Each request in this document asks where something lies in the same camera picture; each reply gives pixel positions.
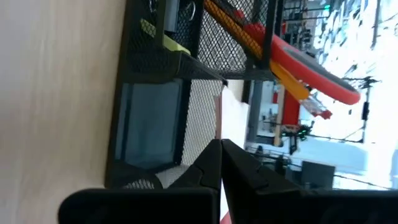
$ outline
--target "mesh basket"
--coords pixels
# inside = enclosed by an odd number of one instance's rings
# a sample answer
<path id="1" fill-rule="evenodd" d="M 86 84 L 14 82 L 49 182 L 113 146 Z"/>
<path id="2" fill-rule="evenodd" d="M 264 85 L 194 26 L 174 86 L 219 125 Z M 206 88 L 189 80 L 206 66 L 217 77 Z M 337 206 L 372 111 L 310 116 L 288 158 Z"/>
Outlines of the mesh basket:
<path id="1" fill-rule="evenodd" d="M 240 10 L 251 22 L 259 22 L 266 26 L 268 0 L 230 0 L 228 3 Z M 273 74 L 268 70 L 268 65 L 264 67 L 265 70 L 259 70 L 260 67 L 254 69 L 256 67 L 254 64 L 258 65 L 261 58 L 256 58 L 247 46 L 236 41 L 239 40 L 243 31 L 240 30 L 237 34 L 232 34 L 227 32 L 228 28 L 225 25 L 221 25 L 221 21 L 228 15 L 228 13 L 224 15 L 218 11 L 204 11 L 198 49 L 199 61 L 227 79 L 274 80 Z"/>
<path id="2" fill-rule="evenodd" d="M 227 82 L 215 70 L 195 59 L 203 1 L 181 0 L 177 32 L 165 32 L 186 48 L 183 51 L 171 51 L 159 45 L 159 36 L 156 36 L 159 13 L 151 8 L 158 3 L 127 1 L 119 63 L 120 84 L 117 84 L 121 86 L 121 93 L 118 94 L 117 87 L 115 105 L 119 106 L 112 121 L 112 130 L 116 132 L 111 133 L 109 144 L 107 187 L 153 189 L 156 188 L 154 180 L 168 187 L 215 136 L 214 97 Z M 158 99 L 169 93 L 170 85 L 177 98 L 174 105 Z M 177 109 L 170 117 L 173 107 Z M 175 120 L 173 126 L 164 129 L 170 120 Z M 166 159 L 159 151 L 165 141 L 171 143 L 169 152 L 164 154 L 172 155 Z M 123 176 L 115 174 L 115 165 L 112 165 L 115 162 L 110 159 L 126 165 L 117 170 Z M 141 178 L 142 172 L 137 169 L 126 171 L 130 166 L 157 174 L 157 177 Z"/>

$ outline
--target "metal mesh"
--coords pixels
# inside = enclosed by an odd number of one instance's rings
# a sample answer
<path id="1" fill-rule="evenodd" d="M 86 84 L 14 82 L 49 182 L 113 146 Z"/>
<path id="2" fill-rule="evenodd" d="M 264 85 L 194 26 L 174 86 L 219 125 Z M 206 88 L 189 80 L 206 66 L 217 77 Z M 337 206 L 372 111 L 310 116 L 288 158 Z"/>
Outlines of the metal mesh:
<path id="1" fill-rule="evenodd" d="M 188 106 L 182 164 L 191 165 L 216 134 L 214 97 L 223 87 L 220 80 L 193 80 Z"/>
<path id="2" fill-rule="evenodd" d="M 123 186 L 122 189 L 155 189 L 154 183 L 146 179 L 136 180 Z"/>
<path id="3" fill-rule="evenodd" d="M 176 67 L 175 57 L 173 57 L 173 53 L 168 50 L 131 54 L 130 59 L 134 63 L 128 64 L 129 68 L 136 72 L 136 74 L 146 76 L 167 73 L 169 70 Z"/>
<path id="4" fill-rule="evenodd" d="M 129 40 L 127 45 L 127 58 L 130 53 L 142 52 L 156 47 L 154 37 L 156 34 L 157 10 L 159 0 L 135 0 L 128 4 L 132 5 L 133 13 L 129 24 Z M 200 9 L 202 0 L 180 0 L 177 15 L 176 33 L 166 32 L 171 39 L 184 46 L 188 50 L 197 48 L 200 29 Z"/>
<path id="5" fill-rule="evenodd" d="M 156 174 L 157 178 L 159 178 L 162 186 L 164 188 L 169 187 L 175 180 L 177 180 L 187 169 L 189 166 L 181 165 L 177 167 L 173 167 L 171 169 L 162 171 Z"/>
<path id="6" fill-rule="evenodd" d="M 248 19 L 261 22 L 265 26 L 267 1 L 257 8 L 254 15 L 254 0 L 229 1 L 236 9 L 243 11 Z M 206 11 L 203 13 L 198 59 L 206 66 L 216 69 L 221 75 L 231 72 L 244 72 L 246 54 L 243 48 Z"/>

